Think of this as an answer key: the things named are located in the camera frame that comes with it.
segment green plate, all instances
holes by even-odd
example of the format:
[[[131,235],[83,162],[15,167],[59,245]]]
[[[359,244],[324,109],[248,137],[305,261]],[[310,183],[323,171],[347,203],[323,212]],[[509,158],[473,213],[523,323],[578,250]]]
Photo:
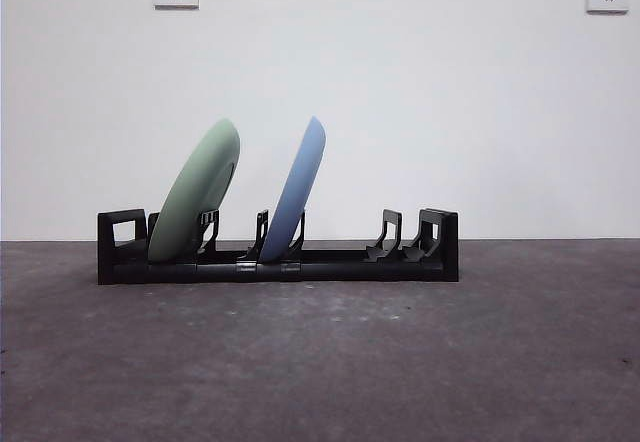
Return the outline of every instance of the green plate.
[[[168,262],[198,249],[198,216],[220,207],[239,156],[240,137],[229,120],[209,129],[162,206],[149,242],[149,262]]]

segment plate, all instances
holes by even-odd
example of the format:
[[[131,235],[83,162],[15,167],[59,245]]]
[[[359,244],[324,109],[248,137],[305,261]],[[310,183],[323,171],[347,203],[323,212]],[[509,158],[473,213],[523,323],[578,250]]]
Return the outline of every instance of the plate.
[[[199,247],[198,218],[217,210],[240,156],[240,137],[229,120],[216,123],[191,153],[162,206],[149,242],[149,262],[168,262]]]
[[[325,141],[322,124],[313,117],[289,171],[273,219],[269,221],[259,262],[273,262],[289,248],[320,167]]]

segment white wall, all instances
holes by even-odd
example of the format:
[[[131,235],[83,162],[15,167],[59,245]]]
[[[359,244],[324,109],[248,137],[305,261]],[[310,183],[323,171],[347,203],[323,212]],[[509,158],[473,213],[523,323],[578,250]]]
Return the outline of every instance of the white wall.
[[[94,239],[158,210],[204,131],[242,140],[223,238],[275,207],[312,114],[308,232],[382,208],[457,210],[462,236],[640,237],[640,0],[3,0],[5,240]]]

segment dish rack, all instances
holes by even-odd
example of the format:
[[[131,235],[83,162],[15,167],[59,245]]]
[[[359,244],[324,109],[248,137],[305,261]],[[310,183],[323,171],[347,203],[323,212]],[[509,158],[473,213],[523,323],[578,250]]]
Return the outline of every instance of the dish rack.
[[[322,241],[328,248],[305,244],[305,213],[300,217],[299,236],[274,263],[258,262],[269,225],[267,210],[256,217],[256,236],[247,250],[218,247],[220,212],[203,212],[195,221],[198,250],[182,254],[168,263],[150,263],[147,248],[158,213],[147,220],[143,209],[98,214],[98,283],[198,283],[198,282],[297,282],[320,280],[457,282],[458,214],[422,209],[418,232],[403,244],[402,214],[384,210],[382,233],[373,245],[339,248],[337,241]],[[134,222],[135,239],[116,242],[114,225]],[[389,225],[394,236],[387,239]],[[212,235],[204,240],[209,226]]]

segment floor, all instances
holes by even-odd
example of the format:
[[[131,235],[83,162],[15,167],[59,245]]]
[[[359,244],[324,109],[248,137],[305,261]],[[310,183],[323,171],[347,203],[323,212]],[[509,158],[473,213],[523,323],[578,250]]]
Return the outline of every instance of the floor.
[[[92,243],[5,243],[3,440],[640,440],[640,240],[461,253],[458,284],[98,286]]]

